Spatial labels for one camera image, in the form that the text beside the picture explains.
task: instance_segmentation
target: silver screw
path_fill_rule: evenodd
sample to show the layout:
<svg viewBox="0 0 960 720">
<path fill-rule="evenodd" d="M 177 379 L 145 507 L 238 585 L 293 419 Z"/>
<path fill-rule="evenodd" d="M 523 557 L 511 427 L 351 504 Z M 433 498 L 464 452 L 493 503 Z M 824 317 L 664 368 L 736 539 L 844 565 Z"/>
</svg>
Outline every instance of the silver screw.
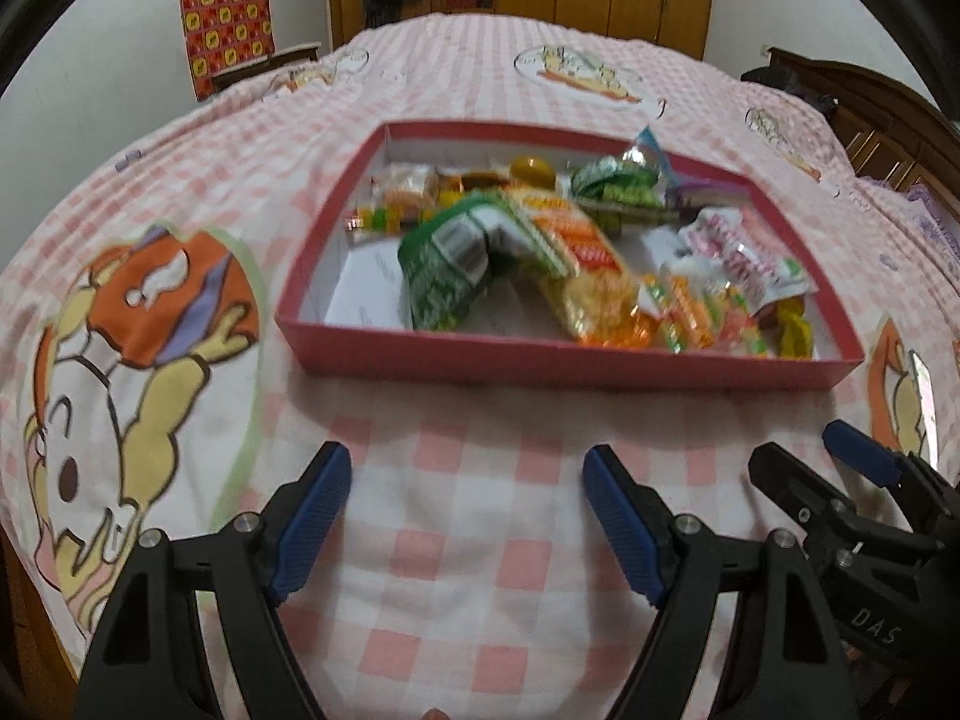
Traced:
<svg viewBox="0 0 960 720">
<path fill-rule="evenodd" d="M 702 525 L 693 514 L 680 514 L 674 522 L 677 525 L 677 530 L 684 536 L 693 536 L 693 533 L 699 533 Z"/>
<path fill-rule="evenodd" d="M 777 528 L 774 531 L 774 543 L 781 549 L 790 549 L 797 545 L 797 537 L 790 533 L 786 528 Z"/>
<path fill-rule="evenodd" d="M 853 565 L 853 553 L 848 549 L 838 549 L 833 559 L 841 568 L 850 568 Z"/>
<path fill-rule="evenodd" d="M 163 533 L 157 530 L 157 528 L 150 528 L 149 531 L 144 531 L 140 534 L 137 543 L 140 544 L 144 549 L 152 549 L 160 543 L 160 540 L 163 538 Z"/>
<path fill-rule="evenodd" d="M 260 524 L 260 515 L 256 512 L 243 512 L 233 519 L 233 528 L 240 533 L 252 533 Z"/>
</svg>

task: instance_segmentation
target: red box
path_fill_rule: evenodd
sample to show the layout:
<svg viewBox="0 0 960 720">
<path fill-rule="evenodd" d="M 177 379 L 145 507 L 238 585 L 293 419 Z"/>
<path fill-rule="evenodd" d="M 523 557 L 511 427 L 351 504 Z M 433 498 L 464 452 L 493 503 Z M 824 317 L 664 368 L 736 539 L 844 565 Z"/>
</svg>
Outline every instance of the red box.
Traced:
<svg viewBox="0 0 960 720">
<path fill-rule="evenodd" d="M 715 352 L 578 346 L 555 338 L 428 333 L 403 326 L 397 241 L 351 248 L 343 219 L 371 201 L 370 176 L 388 162 L 482 167 L 535 153 L 583 165 L 627 143 L 601 135 L 497 122 L 394 122 L 371 135 L 344 169 L 287 276 L 277 324 L 306 370 L 323 376 L 584 389 L 831 389 L 863 362 L 860 341 L 822 269 L 776 206 L 746 178 L 671 154 L 683 175 L 736 183 L 816 282 L 808 318 L 817 358 L 745 359 Z M 372 300 L 372 296 L 384 295 Z M 514 298 L 520 311 L 522 298 Z"/>
</svg>

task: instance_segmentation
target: white wall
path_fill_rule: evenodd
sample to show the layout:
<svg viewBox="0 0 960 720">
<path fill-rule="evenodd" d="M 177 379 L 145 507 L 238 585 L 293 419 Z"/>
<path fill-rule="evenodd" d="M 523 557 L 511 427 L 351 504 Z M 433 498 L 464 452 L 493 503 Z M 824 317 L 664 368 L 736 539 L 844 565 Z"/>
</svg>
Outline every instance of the white wall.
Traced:
<svg viewBox="0 0 960 720">
<path fill-rule="evenodd" d="M 878 71 L 933 102 L 913 65 L 860 0 L 713 0 L 704 60 L 739 77 L 765 47 Z"/>
<path fill-rule="evenodd" d="M 277 50 L 322 42 L 328 0 L 270 0 Z M 179 0 L 78 0 L 0 98 L 0 269 L 127 143 L 197 106 Z"/>
</svg>

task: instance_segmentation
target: pink and white checkered fabric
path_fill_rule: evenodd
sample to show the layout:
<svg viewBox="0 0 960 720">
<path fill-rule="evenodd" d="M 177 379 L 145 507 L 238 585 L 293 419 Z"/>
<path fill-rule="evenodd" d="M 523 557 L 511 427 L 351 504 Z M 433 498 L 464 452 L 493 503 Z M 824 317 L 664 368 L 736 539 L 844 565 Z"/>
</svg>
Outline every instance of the pink and white checkered fabric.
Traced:
<svg viewBox="0 0 960 720">
<path fill-rule="evenodd" d="M 642 42 L 531 20 L 433 15 L 360 34 L 352 47 L 371 58 L 355 76 L 280 95 L 266 94 L 272 79 L 261 77 L 144 138 L 134 145 L 142 158 L 123 172 L 101 167 L 4 271 L 0 521 L 37 584 L 21 440 L 32 353 L 40 322 L 83 263 L 158 218 L 181 229 L 215 225 L 250 248 L 275 301 L 338 172 L 386 119 L 500 119 L 624 138 L 649 124 L 642 113 L 524 79 L 514 58 L 541 44 L 636 71 L 668 100 L 654 122 L 666 148 L 768 191 L 819 258 L 865 347 L 890 314 L 930 369 L 943 468 L 957 474 L 955 266 L 907 223 L 894 194 L 856 180 L 818 114 Z M 840 187 L 837 199 L 746 127 L 752 107 L 779 118 L 784 135 Z M 272 322 L 261 343 L 264 440 L 233 510 L 262 506 L 325 439 L 344 442 L 356 466 L 346 516 L 280 613 L 310 685 L 338 718 L 406 720 L 431 707 L 454 720 L 602 716 L 653 615 L 627 591 L 584 504 L 584 452 L 609 442 L 675 511 L 721 533 L 761 536 L 786 522 L 750 491 L 752 447 L 780 442 L 840 485 L 820 431 L 834 416 L 869 428 L 865 367 L 830 394 L 602 394 L 317 380 L 299 370 Z M 45 599 L 80 659 L 83 643 L 61 598 L 47 587 Z M 205 613 L 214 678 L 227 716 L 242 717 L 214 617 Z M 689 718 L 709 709 L 732 619 L 722 604 Z"/>
</svg>

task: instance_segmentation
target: blue gripper pad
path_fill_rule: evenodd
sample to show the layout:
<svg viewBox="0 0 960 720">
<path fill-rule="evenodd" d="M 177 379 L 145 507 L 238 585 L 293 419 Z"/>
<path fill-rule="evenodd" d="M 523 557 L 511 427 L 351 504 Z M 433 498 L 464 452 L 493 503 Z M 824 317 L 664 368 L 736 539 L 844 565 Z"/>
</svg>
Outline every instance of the blue gripper pad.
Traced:
<svg viewBox="0 0 960 720">
<path fill-rule="evenodd" d="M 823 439 L 830 455 L 879 488 L 899 485 L 902 472 L 896 462 L 896 452 L 875 442 L 853 425 L 834 419 L 824 428 Z"/>
<path fill-rule="evenodd" d="M 306 584 L 320 546 L 347 502 L 352 481 L 350 453 L 342 445 L 333 446 L 335 448 L 325 461 L 322 455 L 313 461 L 323 463 L 319 473 L 311 474 L 312 469 L 308 468 L 301 480 L 294 483 L 309 484 L 309 489 L 299 490 L 301 503 L 277 543 L 277 563 L 270 590 L 279 604 Z M 311 475 L 314 476 L 312 482 L 304 479 Z"/>
<path fill-rule="evenodd" d="M 600 520 L 630 589 L 646 596 L 651 604 L 659 608 L 666 594 L 666 586 L 659 571 L 656 541 L 637 509 L 627 498 L 626 490 L 614 478 L 604 457 L 607 453 L 613 456 L 619 466 L 613 450 L 606 446 L 594 446 L 584 457 L 584 491 L 587 493 L 587 501 Z"/>
</svg>

